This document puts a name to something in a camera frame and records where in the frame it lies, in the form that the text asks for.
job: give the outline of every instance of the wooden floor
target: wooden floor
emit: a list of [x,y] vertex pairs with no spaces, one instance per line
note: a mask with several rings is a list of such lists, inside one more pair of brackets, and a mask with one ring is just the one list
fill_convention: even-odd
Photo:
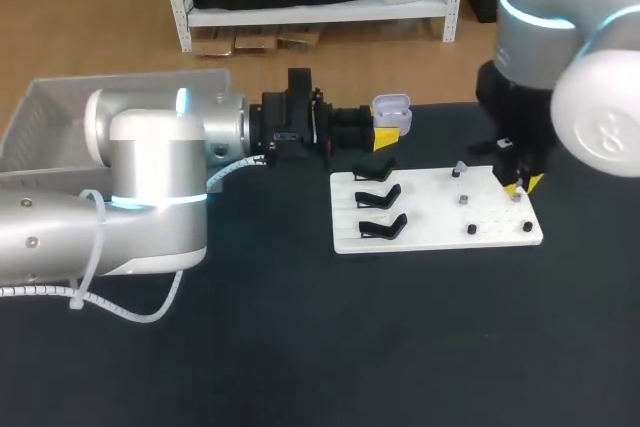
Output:
[[494,25],[463,11],[458,41],[379,35],[379,26],[329,31],[311,53],[203,60],[180,52],[169,0],[0,0],[0,132],[37,77],[228,68],[252,101],[282,90],[288,67],[311,67],[340,106],[405,92],[414,103],[472,101],[479,65],[491,57]]

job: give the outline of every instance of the black table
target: black table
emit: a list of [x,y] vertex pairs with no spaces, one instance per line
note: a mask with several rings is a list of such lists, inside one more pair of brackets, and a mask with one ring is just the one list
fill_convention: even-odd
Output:
[[[390,153],[452,166],[491,134],[476,106],[431,107]],[[338,256],[326,172],[245,169],[209,199],[206,265],[161,322],[0,301],[0,422],[638,425],[639,186],[559,150],[533,197],[540,247]],[[169,283],[94,290],[148,312]]]

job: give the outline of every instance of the white metal shelf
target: white metal shelf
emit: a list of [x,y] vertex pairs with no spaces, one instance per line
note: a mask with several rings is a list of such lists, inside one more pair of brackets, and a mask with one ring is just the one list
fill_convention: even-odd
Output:
[[199,10],[187,15],[190,27],[222,27],[229,25],[314,24],[323,22],[356,22],[364,20],[420,19],[444,17],[444,0],[426,0],[410,4],[384,5],[380,0],[356,0],[342,4],[286,9]]
[[444,18],[443,42],[453,42],[458,23],[460,0],[425,0],[385,5],[380,0],[357,0],[342,4],[229,11],[200,10],[192,0],[171,0],[176,28],[183,52],[191,52],[192,27],[241,25],[308,24],[367,20]]

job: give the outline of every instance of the white board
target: white board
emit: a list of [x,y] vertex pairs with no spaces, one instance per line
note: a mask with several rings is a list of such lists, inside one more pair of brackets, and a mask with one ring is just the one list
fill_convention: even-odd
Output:
[[[382,183],[355,181],[352,173],[331,176],[333,242],[338,254],[409,252],[539,245],[543,239],[529,196],[521,188],[514,202],[491,166],[469,167],[459,178],[445,169],[394,171]],[[389,210],[358,208],[356,192],[385,197],[400,184],[402,194]],[[468,196],[462,205],[460,197]],[[406,214],[408,224],[397,239],[362,238],[359,223],[391,225]],[[525,232],[526,222],[533,224]],[[477,226],[475,235],[468,226]]]

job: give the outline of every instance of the cable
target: cable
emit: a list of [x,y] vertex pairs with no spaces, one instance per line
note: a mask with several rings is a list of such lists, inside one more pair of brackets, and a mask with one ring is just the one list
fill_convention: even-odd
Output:
[[[112,314],[117,315],[125,320],[129,320],[131,322],[137,322],[139,324],[151,324],[152,322],[156,322],[160,320],[167,313],[173,300],[178,293],[178,287],[180,287],[180,281],[182,280],[183,272],[176,272],[176,276],[173,279],[173,284],[171,284],[171,288],[169,289],[169,294],[165,299],[162,307],[151,315],[139,315],[129,312],[126,309],[114,304],[113,302],[109,302],[108,300],[100,297],[99,295],[92,294],[91,292],[85,292],[83,296],[83,300],[85,302],[89,302],[91,304],[100,307]],[[76,289],[72,289],[71,287],[61,287],[57,285],[29,285],[23,287],[1,287],[0,288],[0,298],[1,297],[31,297],[31,296],[56,296],[56,297],[69,297],[74,298],[78,291]]]
[[267,161],[264,158],[264,155],[256,155],[254,157],[247,157],[246,159],[239,160],[238,162],[234,162],[226,166],[224,169],[220,170],[217,174],[211,177],[207,181],[207,192],[211,192],[213,187],[220,182],[224,177],[229,175],[236,170],[242,169],[243,167],[252,167],[252,166],[265,166],[267,165]]
[[[91,255],[89,256],[89,262],[87,263],[87,269],[82,279],[82,283],[79,288],[61,287],[56,285],[28,285],[22,287],[0,287],[0,298],[2,297],[32,297],[32,296],[57,296],[57,297],[69,297],[69,307],[73,310],[81,310],[84,306],[84,302],[94,304],[101,309],[104,309],[112,314],[117,315],[125,320],[131,322],[137,322],[140,324],[150,324],[160,320],[167,313],[173,300],[178,293],[180,287],[180,281],[182,280],[183,272],[176,272],[176,275],[167,294],[167,298],[160,307],[160,309],[151,315],[139,315],[129,312],[123,309],[119,305],[109,302],[108,300],[100,297],[99,295],[88,292],[93,276],[95,275],[96,268],[100,263],[100,257],[102,256],[102,249],[104,247],[105,232],[104,226],[106,223],[107,210],[104,203],[104,198],[100,192],[95,190],[85,190],[80,194],[80,197],[87,199],[93,197],[96,201],[96,209],[98,211],[98,230],[96,232],[95,239],[93,241],[93,247],[91,249]],[[72,279],[72,285],[77,285],[77,281]]]
[[91,248],[91,255],[89,256],[89,263],[87,264],[87,270],[85,271],[82,283],[79,288],[73,284],[71,285],[73,288],[77,289],[76,294],[69,302],[69,307],[73,310],[82,310],[82,307],[84,306],[84,295],[89,290],[89,285],[91,285],[93,276],[95,275],[98,264],[100,263],[100,258],[102,257],[105,238],[104,226],[107,222],[107,207],[104,203],[104,197],[102,197],[100,192],[97,190],[83,190],[80,197],[83,199],[93,197],[96,201],[96,209],[98,211],[98,230],[95,238],[93,239],[93,247]]

